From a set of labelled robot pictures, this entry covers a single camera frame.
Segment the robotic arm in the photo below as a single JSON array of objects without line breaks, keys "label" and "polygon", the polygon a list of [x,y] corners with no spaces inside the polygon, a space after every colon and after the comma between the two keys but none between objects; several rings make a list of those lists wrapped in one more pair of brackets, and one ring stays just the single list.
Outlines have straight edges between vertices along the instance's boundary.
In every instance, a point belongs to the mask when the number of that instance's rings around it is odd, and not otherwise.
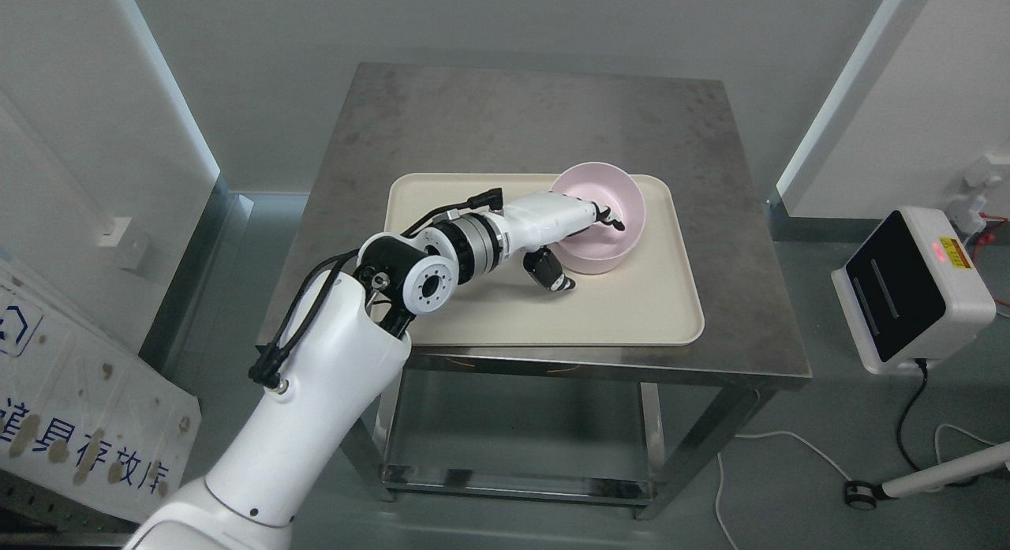
[{"label": "robotic arm", "polygon": [[[489,211],[461,213],[484,206]],[[249,369],[265,392],[248,422],[212,470],[170,497],[126,547],[287,548],[326,462],[406,362],[411,321],[519,254],[548,291],[574,288],[545,246],[594,223],[624,229],[592,201],[540,191],[503,205],[501,190],[491,190],[320,263]],[[351,258],[348,276],[340,269]],[[380,295],[390,308],[376,324],[370,312]]]}]

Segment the stainless steel table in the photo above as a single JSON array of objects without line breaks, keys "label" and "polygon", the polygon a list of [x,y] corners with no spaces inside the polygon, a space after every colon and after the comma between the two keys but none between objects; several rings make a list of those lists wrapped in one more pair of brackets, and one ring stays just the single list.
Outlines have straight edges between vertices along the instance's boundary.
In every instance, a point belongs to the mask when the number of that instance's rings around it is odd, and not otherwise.
[{"label": "stainless steel table", "polygon": [[[358,69],[261,333],[275,331],[314,263],[382,230],[393,181],[412,172],[560,173],[610,161],[674,194],[704,333],[686,346],[415,346],[409,370],[640,381],[649,480],[493,475],[386,461],[399,381],[373,434],[342,449],[369,488],[635,507],[654,517],[748,418],[811,377],[721,83],[364,64]],[[570,367],[580,370],[566,370]],[[719,392],[669,456],[658,383]]]}]

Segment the blue logo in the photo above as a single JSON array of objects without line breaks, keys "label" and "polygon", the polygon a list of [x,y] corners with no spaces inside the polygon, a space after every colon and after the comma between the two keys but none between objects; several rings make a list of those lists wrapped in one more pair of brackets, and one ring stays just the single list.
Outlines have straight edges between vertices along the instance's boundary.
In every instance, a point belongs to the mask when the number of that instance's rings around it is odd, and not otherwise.
[{"label": "blue logo", "polygon": [[42,313],[28,302],[14,302],[0,316],[0,353],[21,356],[31,342]]}]

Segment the tray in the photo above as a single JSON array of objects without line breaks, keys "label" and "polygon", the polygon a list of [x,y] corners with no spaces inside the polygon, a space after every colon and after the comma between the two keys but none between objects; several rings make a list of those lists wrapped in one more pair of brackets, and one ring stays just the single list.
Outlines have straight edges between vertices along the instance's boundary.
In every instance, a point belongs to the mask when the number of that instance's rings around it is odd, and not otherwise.
[{"label": "tray", "polygon": [[[637,247],[610,272],[583,276],[570,292],[546,292],[521,254],[462,285],[446,306],[418,317],[416,345],[686,345],[705,319],[669,188],[632,176],[645,198]],[[505,202],[548,190],[552,174],[414,173],[390,188],[386,230],[406,229],[429,209],[502,187]]]}]

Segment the gray floor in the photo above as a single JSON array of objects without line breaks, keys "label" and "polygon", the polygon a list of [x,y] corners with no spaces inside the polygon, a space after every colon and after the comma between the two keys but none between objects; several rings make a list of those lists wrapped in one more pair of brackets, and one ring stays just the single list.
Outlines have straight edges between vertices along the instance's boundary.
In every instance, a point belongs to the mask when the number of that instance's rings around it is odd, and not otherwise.
[{"label": "gray floor", "polygon": [[[256,358],[260,323],[305,205],[305,197],[296,195],[250,198],[252,216],[216,305],[217,337],[206,351],[183,359],[174,374],[200,398],[203,410],[187,478],[210,468],[260,397],[245,370]],[[828,280],[853,245],[780,243],[777,250],[814,380],[777,397],[747,431],[797,432],[856,478],[880,481],[906,473],[893,429],[918,381],[875,377],[858,363]],[[988,248],[982,258],[981,269],[997,295],[1010,296],[1008,250]],[[929,461],[932,429],[941,422],[1010,439],[1007,342],[1010,320],[999,317],[930,374],[906,425],[913,457]],[[395,457],[486,470],[642,475],[634,395],[634,386],[608,381],[411,373],[404,441]],[[661,395],[672,443],[711,392],[664,386]],[[978,449],[955,434],[942,445],[947,457]],[[1010,483],[999,478],[860,513],[841,503],[840,475],[791,439],[736,440],[723,457],[723,517],[741,549],[1010,545]],[[713,463],[658,519],[635,522],[625,509],[566,504],[429,494],[379,503],[337,454],[295,522],[294,547],[728,548],[712,510],[717,481]]]}]

